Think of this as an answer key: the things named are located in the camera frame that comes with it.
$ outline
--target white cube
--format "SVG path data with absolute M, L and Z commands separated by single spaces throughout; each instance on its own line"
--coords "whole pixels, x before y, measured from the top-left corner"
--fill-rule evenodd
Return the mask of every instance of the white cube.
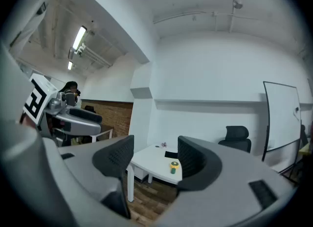
M 58 90 L 42 75 L 32 74 L 29 80 L 35 88 L 26 100 L 23 110 L 38 125 L 44 108 L 52 98 L 57 97 Z

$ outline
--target fluorescent light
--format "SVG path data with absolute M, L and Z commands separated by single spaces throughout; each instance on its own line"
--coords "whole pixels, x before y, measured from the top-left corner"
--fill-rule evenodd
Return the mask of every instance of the fluorescent light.
M 69 61 L 69 63 L 68 63 L 68 69 L 71 69 L 72 68 L 72 65 L 73 65 L 73 63 L 71 62 L 71 61 Z
M 75 50 L 77 50 L 77 47 L 78 47 L 81 39 L 83 38 L 83 35 L 84 35 L 85 32 L 86 32 L 86 28 L 81 26 L 79 31 L 78 31 L 78 33 L 77 33 L 77 36 L 75 38 L 74 44 L 73 44 L 73 48 Z

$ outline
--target metal frame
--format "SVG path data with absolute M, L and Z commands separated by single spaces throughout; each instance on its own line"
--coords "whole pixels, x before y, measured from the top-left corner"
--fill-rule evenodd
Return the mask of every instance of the metal frame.
M 268 83 L 268 84 L 277 84 L 277 85 L 287 86 L 287 87 L 291 87 L 291 88 L 295 88 L 295 89 L 296 89 L 297 95 L 298 95 L 298 101 L 299 101 L 300 124 L 301 124 L 301 123 L 302 123 L 302 119 L 301 119 L 301 110 L 300 110 L 300 99 L 299 99 L 299 93 L 298 93 L 297 87 L 295 87 L 295 86 L 290 86 L 290 85 L 285 85 L 285 84 L 279 84 L 279 83 L 273 83 L 273 82 L 263 81 L 263 85 L 264 85 L 264 89 L 265 89 L 265 94 L 266 94 L 267 103 L 268 103 L 268 92 L 267 92 L 265 83 Z M 265 155 L 266 155 L 267 152 L 271 152 L 271 151 L 273 151 L 273 150 L 277 150 L 277 149 L 280 149 L 280 148 L 282 148 L 282 147 L 285 147 L 285 146 L 287 146 L 287 145 L 289 145 L 289 144 L 292 144 L 292 143 L 294 143 L 294 142 L 297 142 L 297 143 L 298 143 L 298 146 L 297 146 L 297 151 L 296 151 L 295 160 L 294 160 L 293 164 L 290 165 L 290 166 L 288 166 L 287 168 L 283 169 L 282 171 L 279 171 L 278 173 L 279 173 L 279 174 L 282 174 L 282 173 L 288 171 L 288 170 L 291 169 L 291 168 L 292 168 L 292 170 L 293 170 L 293 167 L 294 167 L 295 163 L 297 162 L 297 158 L 298 158 L 298 151 L 299 151 L 299 147 L 300 147 L 300 136 L 299 136 L 298 139 L 296 139 L 296 140 L 294 140 L 294 141 L 292 141 L 292 142 L 290 142 L 290 143 L 287 143 L 287 144 L 285 144 L 285 145 L 283 145 L 283 146 L 280 146 L 280 147 L 278 147 L 278 148 L 275 148 L 275 149 L 268 150 L 269 129 L 270 129 L 270 111 L 269 111 L 269 103 L 268 103 L 268 126 L 267 126 L 267 135 L 266 135 L 266 141 L 265 141 L 265 147 L 264 147 L 264 152 L 263 152 L 263 156 L 262 156 L 262 161 L 264 161 Z

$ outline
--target black border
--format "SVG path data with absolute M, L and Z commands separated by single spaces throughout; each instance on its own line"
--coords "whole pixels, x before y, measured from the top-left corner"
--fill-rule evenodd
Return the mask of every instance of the black border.
M 299 101 L 299 110 L 300 110 L 300 99 L 299 99 L 299 93 L 298 93 L 298 89 L 297 87 L 295 86 L 290 86 L 290 85 L 286 85 L 286 84 L 279 84 L 279 83 L 274 83 L 274 82 L 268 82 L 268 81 L 263 81 L 263 85 L 264 85 L 264 89 L 265 89 L 265 94 L 266 94 L 266 100 L 267 100 L 267 103 L 268 103 L 268 91 L 266 89 L 266 86 L 265 86 L 265 83 L 268 83 L 268 84 L 277 84 L 277 85 L 282 85 L 282 86 L 287 86 L 287 87 L 291 87 L 291 88 L 295 88 L 296 91 L 297 91 L 297 95 L 298 95 L 298 101 Z M 301 110 L 300 110 L 300 125 L 302 124 L 302 119 L 301 119 Z M 270 129 L 270 112 L 269 112 L 269 103 L 268 103 L 268 127 L 267 127 L 267 136 L 266 136 L 266 141 L 265 141 L 265 147 L 264 147 L 264 152 L 263 152 L 263 156 L 262 156 L 262 161 L 264 162 L 264 159 L 265 159 L 265 155 L 267 152 L 271 152 L 271 151 L 274 151 L 274 150 L 277 150 L 277 149 L 280 149 L 282 147 L 285 147 L 289 144 L 292 144 L 294 142 L 299 142 L 300 141 L 300 136 L 298 139 L 296 139 L 295 141 L 292 141 L 290 143 L 287 143 L 283 146 L 280 146 L 278 148 L 275 148 L 275 149 L 271 149 L 271 150 L 268 150 L 268 138 L 269 138 L 269 129 Z M 298 158 L 298 151 L 299 151 L 299 147 L 300 147 L 300 144 L 297 146 L 297 151 L 296 151 L 296 155 L 295 155 L 295 160 L 293 162 L 292 165 L 288 166 L 287 168 L 283 169 L 282 171 L 279 171 L 278 173 L 279 174 L 282 174 L 284 172 L 286 172 L 287 170 L 289 170 L 290 168 L 292 168 L 296 161 L 297 161 L 297 158 Z

